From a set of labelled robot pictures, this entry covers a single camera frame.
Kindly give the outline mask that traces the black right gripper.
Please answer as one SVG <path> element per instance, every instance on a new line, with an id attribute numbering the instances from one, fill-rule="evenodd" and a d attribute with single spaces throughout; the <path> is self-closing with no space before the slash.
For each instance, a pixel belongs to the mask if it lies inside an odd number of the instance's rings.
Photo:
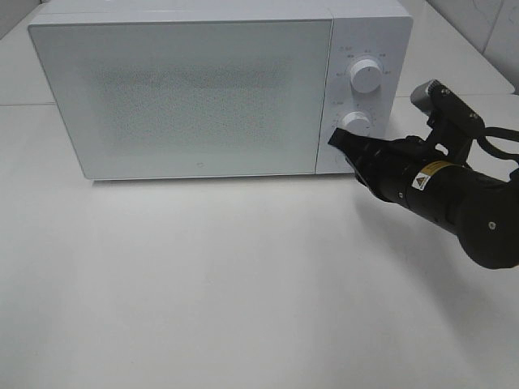
<path id="1" fill-rule="evenodd" d="M 412 176 L 442 158 L 442 152 L 415 135 L 388 141 L 336 128 L 328 145 L 344 155 L 360 182 L 383 201 L 405 201 Z"/>

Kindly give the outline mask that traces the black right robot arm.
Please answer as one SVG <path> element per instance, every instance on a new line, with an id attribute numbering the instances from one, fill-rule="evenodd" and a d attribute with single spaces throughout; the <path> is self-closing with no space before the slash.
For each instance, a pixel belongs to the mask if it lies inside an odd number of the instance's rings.
<path id="1" fill-rule="evenodd" d="M 518 264 L 518 188 L 451 162 L 417 136 L 382 140 L 335 129 L 329 145 L 386 203 L 395 203 L 455 235 L 487 269 Z"/>

